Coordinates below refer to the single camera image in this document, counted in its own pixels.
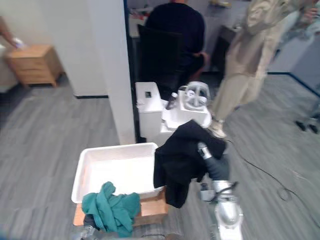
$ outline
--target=white sneaker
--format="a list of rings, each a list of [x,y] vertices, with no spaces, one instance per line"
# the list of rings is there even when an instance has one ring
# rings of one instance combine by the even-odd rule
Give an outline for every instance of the white sneaker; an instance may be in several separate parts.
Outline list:
[[[224,139],[227,135],[223,131],[223,122],[212,120],[211,125],[209,126],[209,130],[212,132],[212,134],[220,139]]]

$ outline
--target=beige pants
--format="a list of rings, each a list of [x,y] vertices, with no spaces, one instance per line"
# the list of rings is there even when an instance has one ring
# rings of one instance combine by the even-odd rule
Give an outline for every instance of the beige pants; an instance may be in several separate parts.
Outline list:
[[[215,119],[224,121],[238,105],[255,100],[263,82],[264,77],[258,78],[240,73],[226,77],[212,103],[211,112]]]

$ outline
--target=white appliance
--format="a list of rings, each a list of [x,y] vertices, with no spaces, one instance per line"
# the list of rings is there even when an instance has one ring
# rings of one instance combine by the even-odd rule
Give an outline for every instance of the white appliance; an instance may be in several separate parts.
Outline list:
[[[179,90],[176,107],[167,110],[165,106],[168,102],[161,100],[155,82],[136,82],[135,89],[140,135],[146,138],[149,143],[155,143],[159,147],[162,146],[180,125],[192,119],[203,128],[208,128],[212,122],[211,114],[206,105],[199,110],[185,108],[186,91]],[[209,97],[209,89],[207,89],[206,94]]]
[[[202,112],[206,109],[208,99],[210,99],[209,87],[201,81],[192,81],[184,90],[182,96],[183,107],[191,111]]]

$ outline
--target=white wall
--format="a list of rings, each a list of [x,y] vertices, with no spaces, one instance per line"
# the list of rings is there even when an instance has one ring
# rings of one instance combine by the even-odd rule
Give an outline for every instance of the white wall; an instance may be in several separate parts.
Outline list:
[[[315,88],[320,84],[320,38],[315,38],[307,51],[297,61],[291,72],[306,83]]]
[[[107,95],[85,0],[37,0],[74,95]]]
[[[293,39],[287,43],[276,57],[275,61],[270,65],[269,72],[289,73],[294,70],[295,65],[307,49],[312,44],[313,39],[302,41]]]
[[[14,36],[26,44],[52,43],[36,0],[0,0],[0,16]]]
[[[87,6],[118,137],[121,144],[133,144],[136,140],[124,3],[122,0],[87,0]]]

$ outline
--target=green towel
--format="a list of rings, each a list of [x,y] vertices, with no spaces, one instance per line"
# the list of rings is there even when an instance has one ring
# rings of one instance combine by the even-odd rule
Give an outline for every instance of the green towel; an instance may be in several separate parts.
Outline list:
[[[134,217],[140,212],[140,197],[113,195],[116,191],[111,182],[102,185],[99,193],[89,193],[83,197],[82,211],[92,214],[98,228],[105,232],[117,232],[119,237],[130,237],[133,231]]]

